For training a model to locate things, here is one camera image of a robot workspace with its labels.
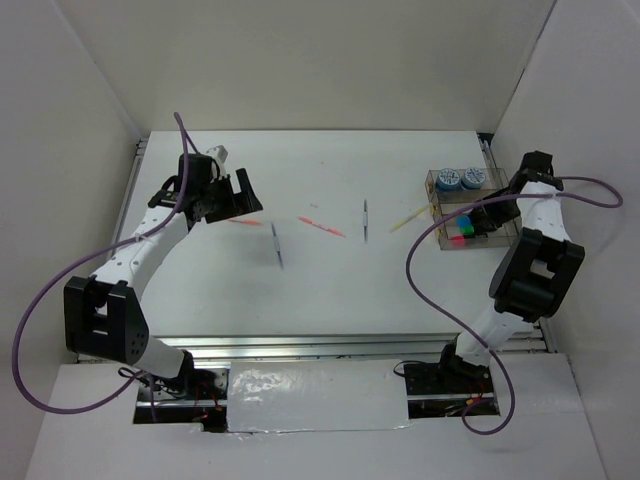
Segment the blue cap black highlighter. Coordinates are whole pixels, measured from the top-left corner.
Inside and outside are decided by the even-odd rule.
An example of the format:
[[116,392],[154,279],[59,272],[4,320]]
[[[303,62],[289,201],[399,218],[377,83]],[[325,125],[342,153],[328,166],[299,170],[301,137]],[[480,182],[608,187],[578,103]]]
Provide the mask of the blue cap black highlighter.
[[459,216],[456,219],[456,224],[462,228],[462,227],[466,227],[466,226],[470,226],[471,225],[471,220],[469,219],[468,216]]

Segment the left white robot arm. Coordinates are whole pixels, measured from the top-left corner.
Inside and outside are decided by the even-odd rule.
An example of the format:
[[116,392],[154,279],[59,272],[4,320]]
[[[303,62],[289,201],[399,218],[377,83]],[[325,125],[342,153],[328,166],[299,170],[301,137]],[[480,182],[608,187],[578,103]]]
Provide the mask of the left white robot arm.
[[161,379],[176,399],[196,390],[190,353],[151,335],[140,299],[168,254],[204,221],[214,223],[261,210],[245,169],[230,176],[227,150],[179,158],[179,170],[150,199],[131,243],[90,276],[64,286],[66,347],[73,353],[118,362]]

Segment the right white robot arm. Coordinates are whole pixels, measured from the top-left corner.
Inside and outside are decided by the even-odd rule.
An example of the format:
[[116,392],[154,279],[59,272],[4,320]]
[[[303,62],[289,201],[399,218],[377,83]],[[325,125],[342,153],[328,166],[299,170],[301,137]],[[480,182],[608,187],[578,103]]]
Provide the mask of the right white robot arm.
[[585,250],[571,241],[562,217],[561,179],[552,156],[526,153],[508,186],[489,197],[496,203],[474,208],[464,218],[482,237],[519,219],[521,227],[489,287],[491,303],[471,328],[445,346],[436,379],[448,392],[488,372],[490,352],[500,349],[520,328],[553,316],[584,260]]

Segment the yellow slim highlighter pen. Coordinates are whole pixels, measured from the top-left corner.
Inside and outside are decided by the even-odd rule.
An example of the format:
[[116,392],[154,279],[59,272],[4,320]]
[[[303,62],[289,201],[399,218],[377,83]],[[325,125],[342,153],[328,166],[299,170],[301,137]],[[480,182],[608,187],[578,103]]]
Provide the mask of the yellow slim highlighter pen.
[[396,224],[394,224],[389,229],[389,232],[390,233],[394,233],[395,231],[399,230],[404,225],[406,225],[409,222],[413,221],[414,219],[418,218],[420,215],[422,215],[423,213],[427,212],[428,210],[429,210],[429,204],[421,206],[417,210],[411,212],[407,217],[403,218],[402,220],[400,220]]

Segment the pink cap black highlighter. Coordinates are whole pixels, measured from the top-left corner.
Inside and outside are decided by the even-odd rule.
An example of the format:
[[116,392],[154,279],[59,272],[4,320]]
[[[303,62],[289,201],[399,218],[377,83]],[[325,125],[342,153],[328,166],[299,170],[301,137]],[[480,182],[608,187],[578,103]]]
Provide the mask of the pink cap black highlighter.
[[488,241],[486,236],[479,235],[459,235],[451,238],[454,248],[476,248]]

